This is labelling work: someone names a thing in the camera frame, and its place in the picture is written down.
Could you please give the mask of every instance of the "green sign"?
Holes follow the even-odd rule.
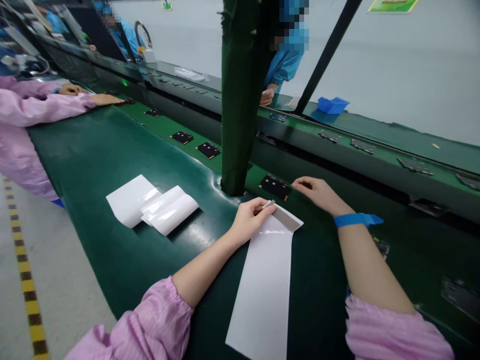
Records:
[[[404,13],[412,11],[419,0],[373,0],[369,13]]]

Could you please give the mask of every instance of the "pink sleeve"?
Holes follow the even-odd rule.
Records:
[[[180,360],[187,349],[194,309],[177,293],[172,277],[155,283],[134,311],[127,311],[111,334],[92,328],[66,360]]]
[[[61,87],[61,85],[53,81],[17,81],[13,76],[0,76],[0,89],[13,91],[20,95],[21,98],[41,97],[51,94]]]
[[[346,343],[356,359],[451,360],[454,352],[440,331],[418,312],[403,314],[379,308],[351,295]]]
[[[94,108],[90,95],[50,94],[46,100],[22,99],[17,93],[0,89],[0,123],[26,128],[39,123],[53,123],[71,118]]]

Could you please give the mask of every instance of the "green vertical pole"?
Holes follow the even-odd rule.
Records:
[[[280,1],[223,0],[223,8],[221,189],[242,196]]]

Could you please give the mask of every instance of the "blue plastic box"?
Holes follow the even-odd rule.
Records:
[[[348,101],[339,97],[328,100],[322,96],[318,99],[318,110],[325,114],[341,114],[348,104]]]

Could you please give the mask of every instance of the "blue wristband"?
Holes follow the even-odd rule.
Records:
[[[334,217],[335,225],[337,228],[341,228],[348,225],[364,224],[367,229],[370,225],[383,224],[384,221],[377,215],[364,214],[363,212],[355,214],[346,214],[342,216]]]

